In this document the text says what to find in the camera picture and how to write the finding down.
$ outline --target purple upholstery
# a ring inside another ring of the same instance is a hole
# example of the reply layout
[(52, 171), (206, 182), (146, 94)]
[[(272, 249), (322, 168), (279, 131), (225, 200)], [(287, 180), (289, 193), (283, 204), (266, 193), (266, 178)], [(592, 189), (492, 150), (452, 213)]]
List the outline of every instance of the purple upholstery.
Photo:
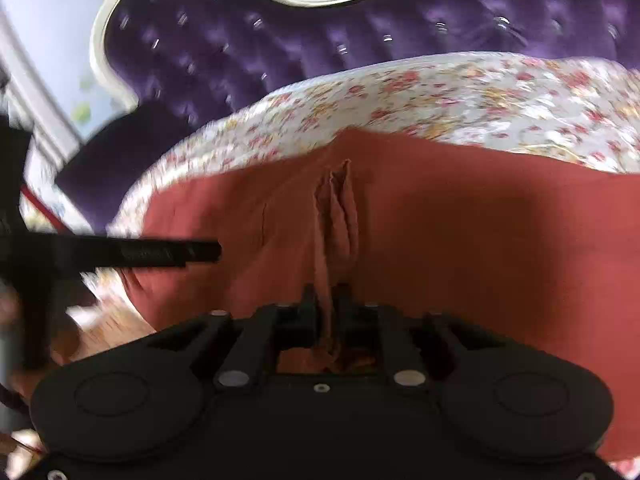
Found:
[(313, 76), (463, 50), (640, 65), (640, 0), (121, 0), (107, 58), (142, 101), (200, 126)]

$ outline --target silver screw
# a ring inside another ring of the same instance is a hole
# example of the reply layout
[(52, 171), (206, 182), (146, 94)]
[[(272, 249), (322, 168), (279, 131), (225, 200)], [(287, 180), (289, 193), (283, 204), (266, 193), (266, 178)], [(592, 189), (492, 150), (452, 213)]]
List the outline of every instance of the silver screw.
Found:
[(228, 370), (220, 374), (218, 382), (227, 388), (240, 388), (246, 386), (249, 379), (249, 375), (241, 370)]
[(420, 386), (427, 377), (418, 370), (402, 370), (394, 374), (394, 381), (400, 386)]
[(47, 473), (47, 480), (66, 480), (66, 475), (62, 471), (54, 469)]

